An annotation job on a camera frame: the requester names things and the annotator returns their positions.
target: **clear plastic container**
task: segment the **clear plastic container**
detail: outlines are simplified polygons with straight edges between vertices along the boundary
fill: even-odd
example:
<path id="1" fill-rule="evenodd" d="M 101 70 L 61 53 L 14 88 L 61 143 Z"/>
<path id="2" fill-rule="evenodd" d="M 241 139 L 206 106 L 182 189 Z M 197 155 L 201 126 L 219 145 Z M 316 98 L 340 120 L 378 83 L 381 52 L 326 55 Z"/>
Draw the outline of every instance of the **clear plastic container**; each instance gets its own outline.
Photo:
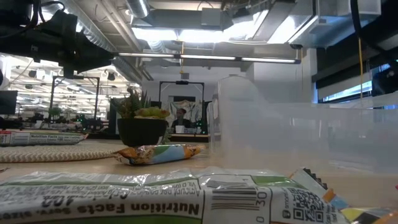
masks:
<path id="1" fill-rule="evenodd" d="M 398 207 L 398 110 L 270 104 L 243 77 L 220 80 L 212 106 L 210 147 L 221 166 L 285 175 L 308 167 L 352 205 Z M 364 195 L 375 191 L 385 196 Z"/>

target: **black plant pot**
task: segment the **black plant pot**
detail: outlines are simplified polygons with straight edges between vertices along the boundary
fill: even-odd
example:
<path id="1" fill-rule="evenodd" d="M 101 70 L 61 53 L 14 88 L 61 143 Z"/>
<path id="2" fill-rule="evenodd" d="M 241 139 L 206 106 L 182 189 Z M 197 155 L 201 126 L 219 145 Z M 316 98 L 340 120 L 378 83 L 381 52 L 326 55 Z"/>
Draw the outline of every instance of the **black plant pot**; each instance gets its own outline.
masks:
<path id="1" fill-rule="evenodd" d="M 120 138 L 129 147 L 156 145 L 166 128 L 167 121 L 162 119 L 118 119 Z"/>

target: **woven placemat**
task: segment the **woven placemat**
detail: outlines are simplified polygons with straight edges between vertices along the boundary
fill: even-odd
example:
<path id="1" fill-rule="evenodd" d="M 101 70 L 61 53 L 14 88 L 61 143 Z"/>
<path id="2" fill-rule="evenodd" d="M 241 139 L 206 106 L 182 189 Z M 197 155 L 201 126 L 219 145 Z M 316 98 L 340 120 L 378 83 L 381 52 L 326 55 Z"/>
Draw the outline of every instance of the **woven placemat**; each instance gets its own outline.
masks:
<path id="1" fill-rule="evenodd" d="M 80 142 L 60 146 L 15 146 L 0 147 L 0 162 L 58 162 L 103 159 L 124 149 L 119 144 Z"/>

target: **person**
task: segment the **person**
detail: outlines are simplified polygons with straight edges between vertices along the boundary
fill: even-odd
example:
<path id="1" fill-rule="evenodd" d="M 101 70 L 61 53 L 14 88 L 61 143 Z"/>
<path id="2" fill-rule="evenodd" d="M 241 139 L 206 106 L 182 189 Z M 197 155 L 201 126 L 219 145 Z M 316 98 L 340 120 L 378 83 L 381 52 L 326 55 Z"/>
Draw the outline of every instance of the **person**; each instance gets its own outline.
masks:
<path id="1" fill-rule="evenodd" d="M 183 108 L 180 108 L 177 110 L 177 119 L 173 121 L 172 128 L 174 129 L 175 132 L 175 127 L 177 125 L 184 125 L 186 128 L 191 128 L 191 121 L 188 119 L 184 119 L 184 115 L 187 113 L 187 111 Z"/>

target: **computer monitor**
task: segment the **computer monitor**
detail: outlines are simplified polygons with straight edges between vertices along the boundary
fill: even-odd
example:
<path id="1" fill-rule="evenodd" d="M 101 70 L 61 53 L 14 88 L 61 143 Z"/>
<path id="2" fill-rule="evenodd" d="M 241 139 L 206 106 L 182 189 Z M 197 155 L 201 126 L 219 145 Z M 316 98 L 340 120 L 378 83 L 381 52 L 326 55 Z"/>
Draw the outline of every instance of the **computer monitor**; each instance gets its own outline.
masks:
<path id="1" fill-rule="evenodd" d="M 0 91 L 0 114 L 15 114 L 18 91 Z"/>

